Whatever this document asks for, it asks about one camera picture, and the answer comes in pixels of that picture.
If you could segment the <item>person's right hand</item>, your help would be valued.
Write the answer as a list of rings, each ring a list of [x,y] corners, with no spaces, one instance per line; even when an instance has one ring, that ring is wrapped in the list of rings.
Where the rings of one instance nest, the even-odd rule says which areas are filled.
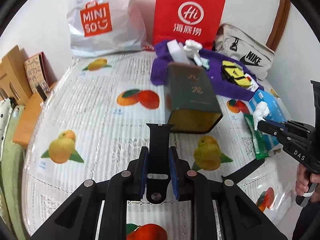
[[[298,164],[295,185],[296,194],[302,196],[304,193],[307,193],[310,181],[317,184],[317,188],[311,197],[311,201],[319,202],[319,174],[307,175],[307,169],[302,164]]]

